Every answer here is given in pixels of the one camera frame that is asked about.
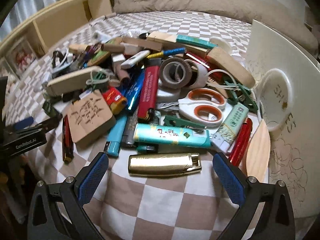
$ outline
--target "wooden spatula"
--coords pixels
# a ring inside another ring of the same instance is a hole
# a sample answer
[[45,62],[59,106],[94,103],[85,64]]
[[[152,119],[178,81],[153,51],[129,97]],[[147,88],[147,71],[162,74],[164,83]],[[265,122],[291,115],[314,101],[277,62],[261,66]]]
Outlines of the wooden spatula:
[[254,133],[247,151],[247,175],[263,182],[270,157],[270,136],[266,122],[262,119]]

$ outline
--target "metallic blue lighter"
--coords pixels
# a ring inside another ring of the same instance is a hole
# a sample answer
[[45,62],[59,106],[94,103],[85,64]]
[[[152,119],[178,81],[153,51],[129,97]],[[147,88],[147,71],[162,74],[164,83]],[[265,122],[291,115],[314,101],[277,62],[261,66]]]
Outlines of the metallic blue lighter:
[[128,116],[124,112],[117,116],[117,122],[107,136],[107,142],[103,150],[105,154],[114,157],[119,155],[120,143],[127,119]]
[[143,86],[144,73],[145,69],[142,69],[137,79],[132,82],[131,87],[124,95],[128,100],[128,104],[125,109],[131,114],[134,113],[139,103],[140,93]]

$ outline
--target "framed picture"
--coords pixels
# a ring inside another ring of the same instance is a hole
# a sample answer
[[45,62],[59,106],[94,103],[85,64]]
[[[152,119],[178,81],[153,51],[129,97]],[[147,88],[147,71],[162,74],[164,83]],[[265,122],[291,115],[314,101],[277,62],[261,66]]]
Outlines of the framed picture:
[[27,39],[23,36],[13,44],[6,54],[6,58],[12,65],[13,71],[21,78],[22,74],[37,59],[37,56]]
[[0,59],[0,77],[8,77],[7,87],[5,90],[5,97],[8,98],[9,94],[14,90],[19,81],[18,76],[13,72],[9,63],[5,58]]

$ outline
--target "checkered bedsheet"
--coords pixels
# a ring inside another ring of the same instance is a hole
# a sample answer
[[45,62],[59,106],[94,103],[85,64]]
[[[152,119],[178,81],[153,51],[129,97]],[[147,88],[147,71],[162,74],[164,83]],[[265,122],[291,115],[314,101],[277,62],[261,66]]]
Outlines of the checkered bedsheet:
[[[72,36],[61,40],[57,47],[70,43],[93,42],[92,34],[100,30],[110,35],[131,29],[159,30],[209,40],[211,36],[224,38],[232,46],[232,56],[242,65],[249,42],[250,24],[199,12],[148,12],[100,18],[82,27]],[[36,122],[48,118],[42,110],[44,98],[34,92],[44,73],[49,69],[52,52],[31,66],[26,79],[15,91],[9,105],[7,123],[27,116]],[[73,161],[62,161],[62,123],[47,133],[47,144],[27,153],[29,165],[46,183],[62,182],[76,176],[88,165],[106,142],[100,138],[86,149],[75,147]],[[212,156],[201,155],[202,171],[198,174],[170,179],[130,177],[128,157],[134,151],[122,149],[117,159],[110,158],[93,199],[84,209],[106,239],[171,239],[214,240],[228,224],[236,209],[222,188],[212,169]],[[251,235],[255,217],[248,228]]]

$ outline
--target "screw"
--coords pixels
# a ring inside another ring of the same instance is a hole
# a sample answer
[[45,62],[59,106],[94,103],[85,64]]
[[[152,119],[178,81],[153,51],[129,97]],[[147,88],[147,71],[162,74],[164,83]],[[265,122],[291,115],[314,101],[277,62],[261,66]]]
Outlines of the screw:
[[67,183],[71,183],[71,182],[73,182],[74,179],[75,179],[74,177],[69,176],[69,177],[66,178],[66,182]]
[[37,182],[37,186],[41,187],[43,185],[43,183],[44,183],[43,180],[40,180],[40,181]]
[[280,187],[284,187],[285,186],[285,183],[283,180],[278,180],[278,184]]
[[256,182],[257,182],[257,178],[254,177],[254,176],[249,176],[249,181],[250,181],[251,183],[256,183]]

